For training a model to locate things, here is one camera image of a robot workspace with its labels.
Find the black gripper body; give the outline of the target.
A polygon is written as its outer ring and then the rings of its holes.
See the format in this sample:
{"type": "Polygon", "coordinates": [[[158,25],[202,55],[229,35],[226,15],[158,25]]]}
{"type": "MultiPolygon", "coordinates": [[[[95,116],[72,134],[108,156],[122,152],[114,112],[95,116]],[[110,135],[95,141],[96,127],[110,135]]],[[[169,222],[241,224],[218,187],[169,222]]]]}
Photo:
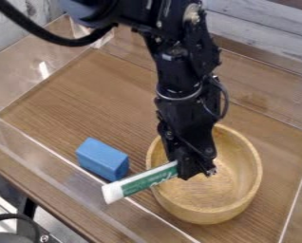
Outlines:
{"type": "Polygon", "coordinates": [[[155,99],[158,131],[171,159],[179,148],[202,159],[215,158],[213,129],[227,114],[229,101],[227,89],[217,76],[203,81],[201,93],[191,98],[171,101],[159,96],[155,99]]]}

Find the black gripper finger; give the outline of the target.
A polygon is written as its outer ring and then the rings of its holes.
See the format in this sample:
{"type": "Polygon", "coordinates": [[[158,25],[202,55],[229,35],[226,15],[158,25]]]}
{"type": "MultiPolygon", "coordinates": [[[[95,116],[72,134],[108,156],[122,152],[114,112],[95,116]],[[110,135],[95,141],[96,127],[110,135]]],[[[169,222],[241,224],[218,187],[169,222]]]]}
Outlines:
{"type": "Polygon", "coordinates": [[[214,159],[215,149],[209,147],[205,153],[198,153],[179,146],[167,151],[167,157],[171,161],[177,160],[178,178],[189,180],[198,174],[210,177],[215,173],[214,159]]]}

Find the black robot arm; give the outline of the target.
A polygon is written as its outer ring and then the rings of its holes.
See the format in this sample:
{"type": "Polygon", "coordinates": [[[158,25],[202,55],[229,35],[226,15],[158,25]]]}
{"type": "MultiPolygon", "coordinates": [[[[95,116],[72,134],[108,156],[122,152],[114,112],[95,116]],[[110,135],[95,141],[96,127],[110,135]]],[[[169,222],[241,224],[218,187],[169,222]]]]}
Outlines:
{"type": "Polygon", "coordinates": [[[158,132],[183,180],[215,173],[214,125],[226,116],[229,93],[215,68],[221,49],[207,28],[202,0],[60,0],[88,28],[126,25],[145,41],[157,72],[158,132]]]}

